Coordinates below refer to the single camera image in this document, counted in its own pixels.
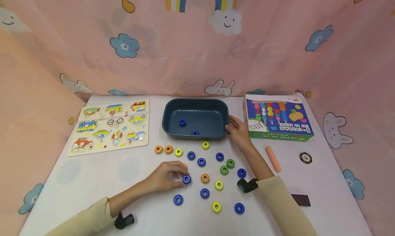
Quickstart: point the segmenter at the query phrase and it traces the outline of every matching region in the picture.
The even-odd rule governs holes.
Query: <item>child's left hand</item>
[[[169,173],[189,175],[187,168],[180,161],[162,162],[146,179],[142,181],[149,192],[169,191],[174,188],[185,187],[180,181],[170,181]]]

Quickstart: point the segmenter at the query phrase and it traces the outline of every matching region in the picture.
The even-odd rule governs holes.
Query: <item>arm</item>
[[[154,192],[168,191],[177,187],[184,187],[182,182],[172,182],[169,173],[176,176],[188,174],[187,169],[179,161],[161,163],[152,174],[134,186],[107,199],[94,203],[91,207],[63,222],[46,236],[86,236],[94,235],[98,231],[106,230],[114,225],[117,215],[139,198]]]
[[[230,116],[230,122],[226,129],[257,178],[259,197],[270,210],[283,236],[316,236],[309,219],[292,198],[283,180],[274,176],[252,144],[246,125],[234,116]]]

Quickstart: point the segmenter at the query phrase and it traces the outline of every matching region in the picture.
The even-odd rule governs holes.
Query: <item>cardboard box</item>
[[[246,94],[243,113],[251,138],[305,142],[314,136],[300,97]]]

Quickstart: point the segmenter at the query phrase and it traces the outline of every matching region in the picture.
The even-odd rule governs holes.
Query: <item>beige sleeve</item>
[[[91,207],[52,229],[46,236],[87,236],[114,225],[117,218],[111,217],[110,203],[104,197]]]
[[[280,177],[264,179],[257,184],[257,192],[276,220],[283,236],[317,235]]]

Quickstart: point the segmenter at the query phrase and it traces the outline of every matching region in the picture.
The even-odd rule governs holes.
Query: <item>orange ring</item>
[[[163,152],[163,148],[161,145],[155,147],[155,153],[161,154]]]
[[[170,155],[172,153],[172,147],[170,145],[167,145],[165,147],[165,152],[166,152],[166,154]]]
[[[210,182],[210,176],[208,176],[208,174],[202,174],[202,176],[200,177],[200,179],[202,180],[203,183],[207,184],[208,182]]]

